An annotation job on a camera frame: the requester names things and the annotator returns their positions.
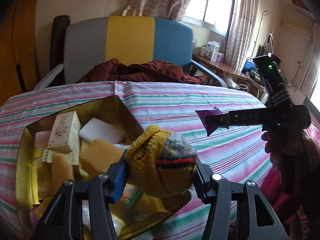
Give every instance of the brown blanket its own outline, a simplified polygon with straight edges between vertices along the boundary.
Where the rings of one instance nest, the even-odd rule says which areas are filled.
[[[113,58],[96,65],[81,82],[97,81],[133,81],[133,82],[174,82],[187,84],[202,84],[206,76],[191,77],[184,73],[180,66],[166,61],[151,61],[145,64],[126,66]]]

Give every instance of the armrest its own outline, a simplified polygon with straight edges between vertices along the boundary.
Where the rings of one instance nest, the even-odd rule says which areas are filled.
[[[53,70],[51,70],[33,89],[40,90],[43,88],[48,87],[51,82],[54,80],[54,78],[63,70],[63,64],[59,64],[56,66]]]
[[[205,74],[208,78],[215,80],[215,81],[218,81],[220,83],[221,87],[227,88],[227,84],[220,77],[218,77],[215,73],[211,72],[206,67],[195,62],[193,59],[191,60],[191,65],[193,67],[195,67],[197,70],[201,71],[203,74]]]

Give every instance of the hand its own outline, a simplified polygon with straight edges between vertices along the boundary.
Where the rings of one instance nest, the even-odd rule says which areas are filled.
[[[301,135],[300,131],[289,130],[287,141],[283,143],[282,131],[265,132],[261,139],[267,141],[265,152],[270,153],[272,167],[279,171],[284,155],[294,156],[297,153],[305,151],[308,154],[308,163],[310,171],[314,171],[320,163],[320,152],[315,141],[308,135]]]

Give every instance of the striped bedsheet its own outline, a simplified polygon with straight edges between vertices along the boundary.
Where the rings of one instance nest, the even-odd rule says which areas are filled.
[[[195,110],[222,112],[263,107],[252,95],[237,90],[176,83],[97,82],[32,91],[10,98],[0,108],[0,215],[19,238],[16,212],[16,160],[23,129],[49,114],[97,98],[117,95],[143,128],[157,124],[181,133],[202,162],[230,181],[253,179],[261,184],[271,167],[260,136],[261,126],[219,128],[211,136]],[[207,220],[205,206],[191,189],[191,200],[174,216],[137,239],[200,239]],[[236,204],[232,203],[232,219]]]

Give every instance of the cabinet door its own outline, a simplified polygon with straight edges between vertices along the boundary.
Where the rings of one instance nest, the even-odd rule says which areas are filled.
[[[33,53],[24,58],[17,64],[17,67],[19,66],[26,91],[32,91],[38,83],[36,72],[36,55]]]
[[[15,63],[35,53],[35,18],[37,0],[18,0],[12,28]]]
[[[10,97],[21,94],[19,78],[16,66],[13,65],[6,71],[0,73],[0,106]]]
[[[0,25],[0,73],[14,65],[14,56],[12,49],[12,23],[15,3],[9,14]]]

